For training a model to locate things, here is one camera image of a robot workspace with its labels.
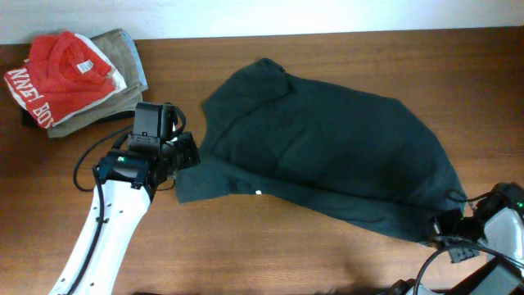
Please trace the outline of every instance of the brown wooden surface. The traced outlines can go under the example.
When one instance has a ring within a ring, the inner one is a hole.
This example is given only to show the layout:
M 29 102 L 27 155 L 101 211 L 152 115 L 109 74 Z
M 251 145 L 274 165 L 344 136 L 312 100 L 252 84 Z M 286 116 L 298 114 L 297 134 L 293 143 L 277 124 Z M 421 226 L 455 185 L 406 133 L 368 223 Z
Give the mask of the brown wooden surface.
M 233 39 L 138 41 L 150 89 L 172 102 L 201 143 L 201 102 L 235 70 L 270 57 L 289 73 L 400 99 L 432 129 L 470 196 L 501 181 L 524 184 L 524 29 L 461 29 Z M 0 70 L 28 46 L 1 46 Z M 65 139 L 20 126 L 2 84 L 0 293 L 48 293 L 92 199 L 71 172 L 98 138 L 130 121 Z M 88 158 L 105 154 L 109 144 Z M 89 165 L 82 184 L 93 185 Z M 138 226 L 114 293 L 312 293 L 387 287 L 414 278 L 433 249 L 334 220 L 272 196 L 227 196 L 180 205 L 158 193 Z M 443 256 L 423 280 L 454 285 L 484 262 Z

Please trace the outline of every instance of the white label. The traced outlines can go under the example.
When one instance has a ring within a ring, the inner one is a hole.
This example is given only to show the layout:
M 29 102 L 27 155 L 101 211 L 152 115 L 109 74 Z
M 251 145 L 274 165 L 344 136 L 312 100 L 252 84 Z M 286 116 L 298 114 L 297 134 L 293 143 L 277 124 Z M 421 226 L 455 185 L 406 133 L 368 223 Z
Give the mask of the white label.
M 436 234 L 440 234 L 439 227 L 436 225 L 436 223 L 433 224 L 433 229 L 435 229 Z
M 76 65 L 76 67 L 78 67 L 80 72 L 83 74 L 83 73 L 85 73 L 88 70 L 91 70 L 93 68 L 93 63 L 91 62 L 91 60 L 87 60 L 87 61 L 84 61 L 84 62 Z

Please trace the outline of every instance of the clothing pile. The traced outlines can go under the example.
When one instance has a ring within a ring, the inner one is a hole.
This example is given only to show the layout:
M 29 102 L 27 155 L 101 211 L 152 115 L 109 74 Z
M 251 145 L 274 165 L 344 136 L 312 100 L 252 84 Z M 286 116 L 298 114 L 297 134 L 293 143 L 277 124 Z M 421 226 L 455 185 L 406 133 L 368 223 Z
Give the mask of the clothing pile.
M 4 79 L 50 138 L 129 114 L 147 89 L 138 51 L 122 29 L 92 39 L 69 31 L 39 36 L 25 64 Z

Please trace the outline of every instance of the dark green shirt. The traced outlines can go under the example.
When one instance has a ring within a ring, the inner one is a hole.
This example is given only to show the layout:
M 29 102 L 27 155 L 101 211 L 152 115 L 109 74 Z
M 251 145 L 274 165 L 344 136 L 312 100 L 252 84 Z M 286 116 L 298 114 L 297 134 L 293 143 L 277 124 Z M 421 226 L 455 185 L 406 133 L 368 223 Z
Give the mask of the dark green shirt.
M 261 191 L 414 242 L 431 217 L 463 209 L 445 198 L 462 188 L 438 139 L 396 99 L 301 79 L 265 58 L 204 111 L 201 164 L 179 171 L 180 202 Z

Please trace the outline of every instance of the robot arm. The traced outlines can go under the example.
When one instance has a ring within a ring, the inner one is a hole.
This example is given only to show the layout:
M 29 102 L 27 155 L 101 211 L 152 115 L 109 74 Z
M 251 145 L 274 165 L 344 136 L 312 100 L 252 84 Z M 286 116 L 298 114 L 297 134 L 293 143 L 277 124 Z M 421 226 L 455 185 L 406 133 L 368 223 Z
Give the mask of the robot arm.
M 438 251 L 424 264 L 418 280 L 400 280 L 388 295 L 438 294 L 417 286 L 425 267 L 440 252 L 448 252 L 452 263 L 478 256 L 479 250 L 489 253 L 484 266 L 445 294 L 503 295 L 520 288 L 524 271 L 524 189 L 516 184 L 497 184 L 476 199 L 479 202 L 471 217 L 454 210 L 431 221 L 430 241 Z
M 181 127 L 175 129 L 178 117 Z M 50 295 L 111 294 L 129 241 L 156 189 L 200 162 L 185 117 L 175 106 L 140 102 L 128 151 L 117 140 L 98 165 L 93 202 L 82 232 Z

